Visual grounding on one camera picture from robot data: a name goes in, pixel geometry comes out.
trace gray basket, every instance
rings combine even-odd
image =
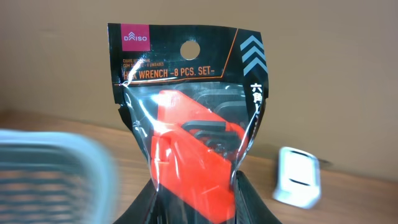
[[[111,156],[92,140],[0,131],[0,224],[110,223],[117,183]]]

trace wooden table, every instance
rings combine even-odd
[[[21,112],[3,113],[0,128],[66,131],[102,142],[119,166],[121,191],[118,216],[128,208],[150,178],[144,156],[133,135],[127,131]],[[274,166],[271,160],[247,156],[241,170],[283,223],[398,223],[398,183],[323,170],[322,199],[315,208],[303,210],[272,199]]]

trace daiso logo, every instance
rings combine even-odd
[[[121,24],[123,51],[150,51],[149,25]]]
[[[135,41],[147,41],[147,37],[137,37],[135,33],[130,32],[128,36],[124,36],[125,41],[135,40]]]

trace white plastic item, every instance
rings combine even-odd
[[[0,129],[0,174],[0,223],[108,224],[114,218],[116,164],[94,140]],[[23,189],[8,187],[14,184]]]
[[[302,150],[279,151],[278,180],[274,199],[300,208],[312,208],[321,197],[318,159]]]

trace plastic packaging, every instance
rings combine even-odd
[[[264,113],[258,32],[108,24],[115,103],[147,159],[167,223],[235,223],[236,171]],[[200,46],[187,60],[186,41]]]

